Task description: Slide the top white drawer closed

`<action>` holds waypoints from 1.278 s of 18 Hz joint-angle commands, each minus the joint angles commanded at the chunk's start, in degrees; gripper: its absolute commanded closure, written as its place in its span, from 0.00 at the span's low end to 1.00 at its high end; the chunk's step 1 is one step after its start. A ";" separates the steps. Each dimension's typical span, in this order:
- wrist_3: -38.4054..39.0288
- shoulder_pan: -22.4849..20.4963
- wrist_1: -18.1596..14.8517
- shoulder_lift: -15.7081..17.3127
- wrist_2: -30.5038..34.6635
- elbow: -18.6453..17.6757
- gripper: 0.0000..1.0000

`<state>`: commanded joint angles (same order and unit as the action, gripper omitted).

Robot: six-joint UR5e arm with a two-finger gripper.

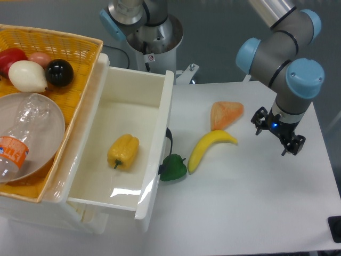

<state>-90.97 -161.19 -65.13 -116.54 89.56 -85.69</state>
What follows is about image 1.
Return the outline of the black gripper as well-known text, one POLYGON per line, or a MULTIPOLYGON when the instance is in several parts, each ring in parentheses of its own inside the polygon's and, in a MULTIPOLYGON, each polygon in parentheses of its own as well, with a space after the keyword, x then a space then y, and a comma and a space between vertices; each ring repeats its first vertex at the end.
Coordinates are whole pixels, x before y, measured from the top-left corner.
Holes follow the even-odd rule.
POLYGON ((274 117, 268 117, 268 112, 264 107, 260 107, 253 117, 251 122, 256 127, 256 135, 259 135, 263 130, 269 130, 274 134, 284 147, 281 153, 284 156, 290 153, 296 156, 303 148, 306 138, 302 135, 294 134, 296 123, 284 123, 274 117))

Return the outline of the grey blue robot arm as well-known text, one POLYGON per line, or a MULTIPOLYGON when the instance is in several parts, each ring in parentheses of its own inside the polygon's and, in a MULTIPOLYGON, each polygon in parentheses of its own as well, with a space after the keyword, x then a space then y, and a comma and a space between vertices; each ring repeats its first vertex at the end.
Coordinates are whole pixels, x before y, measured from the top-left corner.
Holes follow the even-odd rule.
MULTIPOLYGON (((245 41, 236 65, 277 95, 271 109, 260 108, 251 122, 258 132, 274 134, 284 153, 296 155, 305 138, 295 129, 324 82, 321 65, 297 54, 318 36, 321 20, 311 10, 298 10, 291 1, 250 1, 250 5, 273 34, 266 41, 245 41)), ((166 1, 111 1, 99 17, 115 40, 126 41, 134 50, 140 71, 176 71, 183 30, 168 13, 166 1)))

